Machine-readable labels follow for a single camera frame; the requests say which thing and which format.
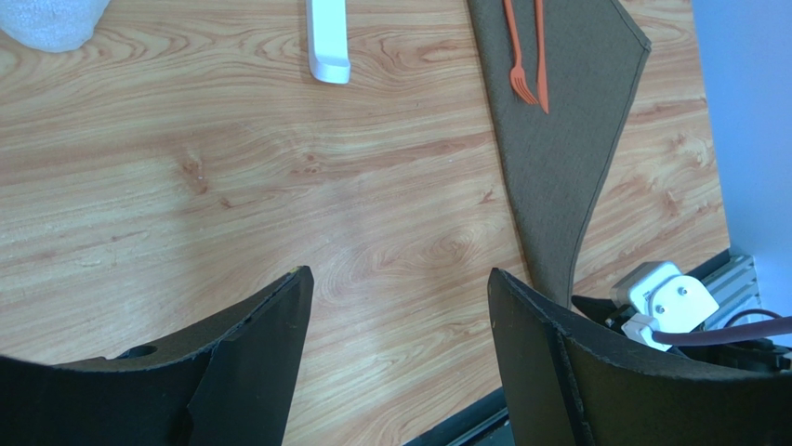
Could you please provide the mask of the orange plastic knife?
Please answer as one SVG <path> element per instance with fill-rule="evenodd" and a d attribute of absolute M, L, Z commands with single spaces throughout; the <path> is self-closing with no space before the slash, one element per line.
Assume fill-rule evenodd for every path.
<path fill-rule="evenodd" d="M 545 114 L 549 114 L 548 77 L 546 64 L 544 1 L 535 0 L 535 27 L 537 45 L 536 88 L 539 104 Z"/>

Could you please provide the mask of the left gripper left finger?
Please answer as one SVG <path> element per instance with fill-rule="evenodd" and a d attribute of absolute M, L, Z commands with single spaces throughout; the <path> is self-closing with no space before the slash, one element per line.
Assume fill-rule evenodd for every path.
<path fill-rule="evenodd" d="M 301 266 L 247 299 L 107 359 L 1 360 L 5 445 L 279 445 L 314 280 Z"/>

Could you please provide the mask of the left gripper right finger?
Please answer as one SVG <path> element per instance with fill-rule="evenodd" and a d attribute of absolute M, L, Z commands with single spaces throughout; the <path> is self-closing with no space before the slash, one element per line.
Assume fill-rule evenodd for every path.
<path fill-rule="evenodd" d="M 493 269 L 488 302 L 519 445 L 787 445 L 791 377 L 633 342 Z"/>

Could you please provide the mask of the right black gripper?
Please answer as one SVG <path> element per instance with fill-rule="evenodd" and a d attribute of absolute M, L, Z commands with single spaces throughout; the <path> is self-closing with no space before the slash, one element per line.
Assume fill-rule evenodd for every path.
<path fill-rule="evenodd" d="M 571 301 L 586 317 L 622 336 L 625 336 L 622 325 L 636 314 L 630 305 L 618 307 L 609 299 L 573 295 Z M 703 347 L 672 347 L 667 353 L 753 372 L 791 371 L 791 348 L 776 345 L 767 338 Z"/>

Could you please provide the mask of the orange plastic fork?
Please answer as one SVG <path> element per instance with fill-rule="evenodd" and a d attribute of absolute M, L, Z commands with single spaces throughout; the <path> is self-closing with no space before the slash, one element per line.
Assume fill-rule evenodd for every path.
<path fill-rule="evenodd" d="M 529 105 L 537 105 L 538 99 L 530 91 L 526 83 L 526 74 L 522 66 L 522 51 L 519 30 L 515 19 L 514 8 L 511 0 L 503 1 L 508 32 L 512 45 L 514 63 L 509 71 L 509 82 L 513 92 Z"/>

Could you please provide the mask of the brown cloth napkin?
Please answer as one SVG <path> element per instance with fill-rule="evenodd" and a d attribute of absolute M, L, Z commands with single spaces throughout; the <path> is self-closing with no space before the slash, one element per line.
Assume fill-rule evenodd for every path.
<path fill-rule="evenodd" d="M 510 20 L 500 1 L 469 13 L 509 203 L 533 287 L 568 307 L 588 223 L 607 178 L 650 39 L 618 1 L 513 5 L 526 81 L 544 59 L 546 106 L 511 88 Z"/>

